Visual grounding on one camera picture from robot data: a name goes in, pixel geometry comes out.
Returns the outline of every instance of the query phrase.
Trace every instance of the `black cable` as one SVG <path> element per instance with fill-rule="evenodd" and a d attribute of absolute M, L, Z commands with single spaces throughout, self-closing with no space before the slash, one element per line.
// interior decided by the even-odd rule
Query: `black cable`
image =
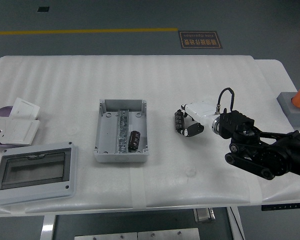
<path fill-rule="evenodd" d="M 239 229 L 240 235 L 241 235 L 242 239 L 243 239 L 243 240 L 245 240 L 245 238 L 244 238 L 244 236 L 243 236 L 243 234 L 242 234 L 242 232 L 241 232 L 241 230 L 240 230 L 240 227 L 239 227 L 239 224 L 238 224 L 237 218 L 236 218 L 236 216 L 235 216 L 235 213 L 234 213 L 234 211 L 232 210 L 232 207 L 230 207 L 230 209 L 231 209 L 231 212 L 232 212 L 232 214 L 233 214 L 233 217 L 234 217 L 235 223 L 236 223 L 236 225 L 238 226 L 238 229 Z"/>
<path fill-rule="evenodd" d="M 225 88 L 225 89 L 222 90 L 222 92 L 219 95 L 219 99 L 218 99 L 218 103 L 217 104 L 220 105 L 222 94 L 224 94 L 224 92 L 227 91 L 227 90 L 231 93 L 230 111 L 232 112 L 232 108 L 234 107 L 234 102 L 235 102 L 235 92 L 230 87 L 227 87 L 227 88 Z"/>

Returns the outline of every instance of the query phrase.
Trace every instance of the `yellow floor line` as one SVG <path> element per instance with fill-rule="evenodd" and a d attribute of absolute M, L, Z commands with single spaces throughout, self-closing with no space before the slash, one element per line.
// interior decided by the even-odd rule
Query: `yellow floor line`
<path fill-rule="evenodd" d="M 29 30 L 0 31 L 0 35 L 30 35 L 30 34 L 91 34 L 91 33 L 135 33 L 135 32 L 176 32 L 175 27 L 166 28 L 118 28 L 118 29 L 69 29 L 69 30 Z"/>

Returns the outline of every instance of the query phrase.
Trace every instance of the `gray electrical junction box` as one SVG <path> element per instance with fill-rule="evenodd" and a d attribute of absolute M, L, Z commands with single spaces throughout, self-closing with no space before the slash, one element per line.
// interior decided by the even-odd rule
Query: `gray electrical junction box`
<path fill-rule="evenodd" d="M 147 161 L 147 101 L 100 99 L 93 152 L 100 163 Z"/>

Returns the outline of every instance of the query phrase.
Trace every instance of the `black capacitor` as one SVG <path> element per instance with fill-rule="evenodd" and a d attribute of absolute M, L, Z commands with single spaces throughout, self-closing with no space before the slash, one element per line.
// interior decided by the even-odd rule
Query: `black capacitor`
<path fill-rule="evenodd" d="M 140 132 L 132 131 L 129 138 L 128 150 L 129 152 L 135 151 L 139 147 Z"/>
<path fill-rule="evenodd" d="M 185 129 L 184 114 L 181 110 L 174 113 L 174 124 L 178 132 Z"/>

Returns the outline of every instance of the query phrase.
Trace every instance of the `white table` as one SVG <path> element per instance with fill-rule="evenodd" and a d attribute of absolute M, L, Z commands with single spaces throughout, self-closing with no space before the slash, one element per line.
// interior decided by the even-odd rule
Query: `white table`
<path fill-rule="evenodd" d="M 276 97 L 296 92 L 282 64 L 251 56 L 5 56 L 0 108 L 20 97 L 41 107 L 33 145 L 78 146 L 76 194 L 0 206 L 0 216 L 249 206 L 300 202 L 300 176 L 268 181 L 229 165 L 230 140 L 212 131 L 186 138 L 175 131 L 181 104 L 217 103 L 235 92 L 234 108 L 265 132 L 294 129 Z M 98 163 L 93 155 L 99 99 L 147 101 L 146 163 Z M 221 101 L 230 106 L 230 95 Z"/>

